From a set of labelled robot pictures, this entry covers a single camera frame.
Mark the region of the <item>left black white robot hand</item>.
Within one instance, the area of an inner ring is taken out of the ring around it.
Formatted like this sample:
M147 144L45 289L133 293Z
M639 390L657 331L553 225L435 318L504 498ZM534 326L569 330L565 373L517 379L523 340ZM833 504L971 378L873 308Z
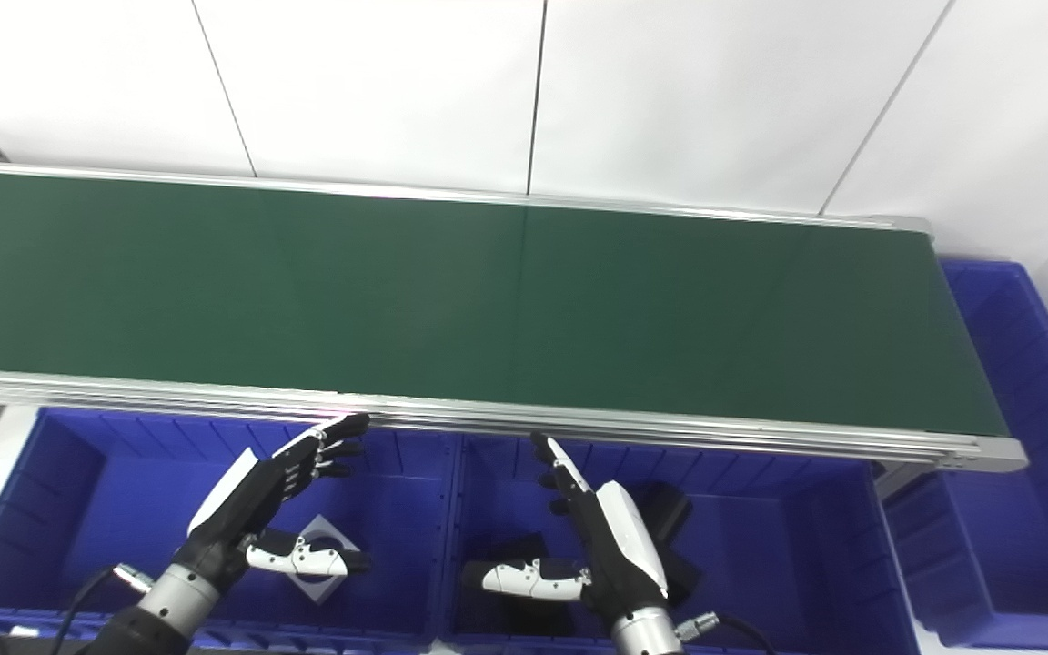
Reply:
M361 455L369 424L367 413L342 415L305 428L269 458L242 452L201 502L172 565L221 594L250 568L309 577L369 571L373 560L361 551L315 549L311 539L269 526L283 503L316 479L352 473L340 460Z

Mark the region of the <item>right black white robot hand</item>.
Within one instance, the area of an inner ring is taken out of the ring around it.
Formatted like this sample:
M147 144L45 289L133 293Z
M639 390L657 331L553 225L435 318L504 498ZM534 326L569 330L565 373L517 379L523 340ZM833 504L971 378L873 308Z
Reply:
M549 466L541 485L560 494L558 507L571 518L588 565L558 573L552 560L540 556L470 562L463 583L529 601L578 601L611 631L640 626L673 633L664 565L629 492L615 480L592 489L553 437L532 432L529 442Z

